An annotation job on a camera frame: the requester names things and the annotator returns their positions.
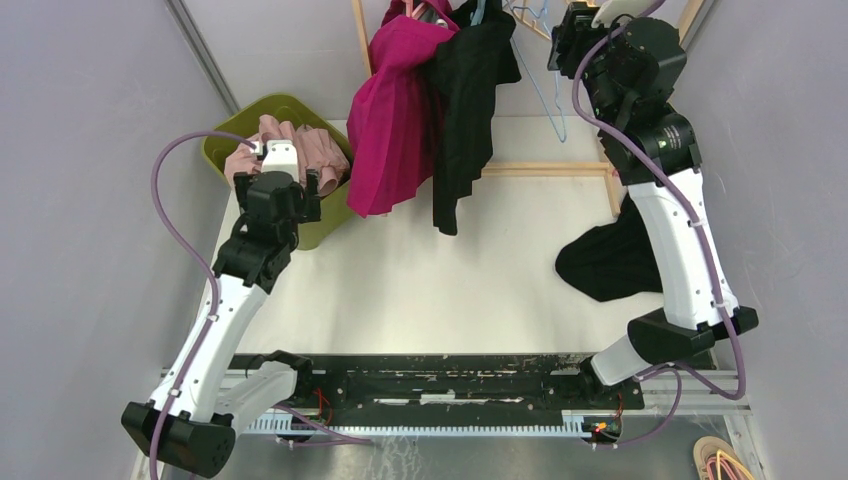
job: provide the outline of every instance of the black shirt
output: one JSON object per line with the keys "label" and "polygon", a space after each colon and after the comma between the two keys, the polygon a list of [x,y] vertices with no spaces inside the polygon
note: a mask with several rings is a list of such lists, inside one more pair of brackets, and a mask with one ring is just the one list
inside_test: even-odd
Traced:
{"label": "black shirt", "polygon": [[461,30],[422,67],[446,97],[445,130],[433,174],[433,225],[446,235],[457,234],[457,200],[471,195],[471,183],[492,158],[495,87],[521,80],[509,44],[515,19],[501,10],[499,0],[488,0],[483,22],[471,26],[476,9],[477,0],[469,0],[450,14]]}

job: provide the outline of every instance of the hanging clothes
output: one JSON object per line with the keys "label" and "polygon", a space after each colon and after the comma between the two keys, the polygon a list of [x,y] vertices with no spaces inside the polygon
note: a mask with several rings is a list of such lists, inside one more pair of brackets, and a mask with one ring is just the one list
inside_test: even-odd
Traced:
{"label": "hanging clothes", "polygon": [[471,195],[471,183],[492,158],[495,87],[521,80],[510,46],[515,19],[500,0],[488,0],[482,23],[472,26],[476,10],[477,0],[468,0],[450,14],[461,30],[423,67],[447,99],[433,176],[433,225],[446,235],[457,234],[457,200]]}
{"label": "hanging clothes", "polygon": [[363,217],[390,212],[433,175],[443,107],[418,67],[459,27],[447,16],[448,0],[425,1],[447,28],[405,16],[405,3],[392,0],[369,47],[375,73],[353,97],[348,206]]}

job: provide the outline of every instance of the metal floor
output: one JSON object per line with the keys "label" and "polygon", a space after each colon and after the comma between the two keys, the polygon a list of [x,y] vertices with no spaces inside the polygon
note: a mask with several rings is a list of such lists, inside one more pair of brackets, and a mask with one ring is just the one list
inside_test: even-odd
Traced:
{"label": "metal floor", "polygon": [[[641,435],[658,418],[626,417],[624,438]],[[273,439],[238,439],[217,480],[698,480],[692,447],[700,437],[728,439],[720,416],[677,417],[645,443],[592,452],[569,438],[375,439],[375,446],[290,451]],[[169,480],[187,480],[171,471]]]}

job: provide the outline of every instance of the orange wire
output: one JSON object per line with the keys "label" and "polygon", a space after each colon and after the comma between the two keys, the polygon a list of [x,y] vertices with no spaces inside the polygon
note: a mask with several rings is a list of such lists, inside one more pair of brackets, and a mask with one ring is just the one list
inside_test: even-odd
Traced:
{"label": "orange wire", "polygon": [[327,400],[327,397],[324,396],[324,392],[321,391],[320,388],[316,388],[312,393],[318,395],[318,418],[323,418],[324,414],[324,404],[327,404],[327,408],[330,409],[330,414],[327,416],[327,421],[324,422],[324,426],[330,424],[330,421],[333,419],[333,406],[330,405],[330,401]]}
{"label": "orange wire", "polygon": [[327,400],[326,398],[324,398],[324,396],[323,396],[323,395],[321,396],[321,398],[322,398],[325,402],[327,402],[327,408],[329,408],[329,409],[330,409],[330,414],[329,414],[329,415],[327,415],[327,422],[324,424],[324,426],[327,426],[327,425],[329,425],[329,424],[330,424],[330,422],[333,420],[333,407],[332,407],[332,405],[330,405],[330,401],[329,401],[329,400]]}

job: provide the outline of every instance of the robotic arm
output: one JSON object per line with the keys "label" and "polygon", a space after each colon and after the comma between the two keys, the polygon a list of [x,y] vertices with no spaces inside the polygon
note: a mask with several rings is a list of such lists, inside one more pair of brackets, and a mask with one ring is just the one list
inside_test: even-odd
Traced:
{"label": "robotic arm", "polygon": [[[291,261],[298,225],[321,216],[317,174],[307,172],[305,189],[294,180],[297,152],[291,142],[272,141],[265,148],[262,173],[238,174],[234,179],[242,214],[212,267],[221,291],[212,328],[196,347],[210,318],[212,300],[207,296],[174,365],[150,400],[129,403],[121,417],[121,424],[149,456],[156,421],[167,415],[157,449],[159,459],[207,478],[226,464],[236,437],[269,406],[294,394],[299,374],[301,384],[308,383],[303,380],[311,372],[309,360],[275,352],[247,380],[219,395],[248,323]],[[175,378],[187,362],[178,390]],[[163,411],[169,396],[175,398]]]}
{"label": "robotic arm", "polygon": [[[627,335],[581,365],[592,391],[601,391],[649,368],[684,360],[728,337],[719,309],[725,309],[737,334],[759,323],[755,310],[739,305],[724,278],[707,224],[702,191],[701,155],[692,126],[668,103],[686,52],[678,31],[661,20],[634,18],[640,1],[611,1],[604,7],[569,4],[553,30],[548,69],[579,80],[589,93],[595,118],[612,125],[644,151],[683,193],[697,213],[693,225],[683,205],[656,175],[609,132],[599,133],[610,162],[628,187],[651,240],[663,284],[663,309],[636,318]],[[631,11],[620,7],[632,7]],[[623,27],[618,20],[630,17]],[[587,53],[608,41],[586,65]],[[716,305],[707,257],[696,227],[703,227],[721,284],[723,305]]]}

